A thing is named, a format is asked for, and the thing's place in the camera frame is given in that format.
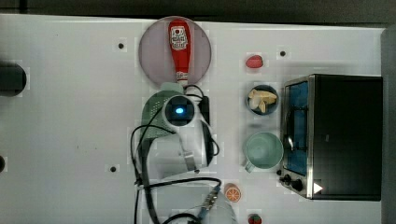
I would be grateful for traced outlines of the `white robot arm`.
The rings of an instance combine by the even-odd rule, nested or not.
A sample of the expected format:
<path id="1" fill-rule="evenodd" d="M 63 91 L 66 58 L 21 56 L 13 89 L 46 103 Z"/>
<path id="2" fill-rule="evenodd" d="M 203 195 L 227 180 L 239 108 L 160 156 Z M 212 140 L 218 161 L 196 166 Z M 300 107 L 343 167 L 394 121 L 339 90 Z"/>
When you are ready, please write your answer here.
<path id="1" fill-rule="evenodd" d="M 237 224 L 221 181 L 198 176 L 217 155 L 207 100 L 156 93 L 142 112 L 137 158 L 152 224 Z"/>

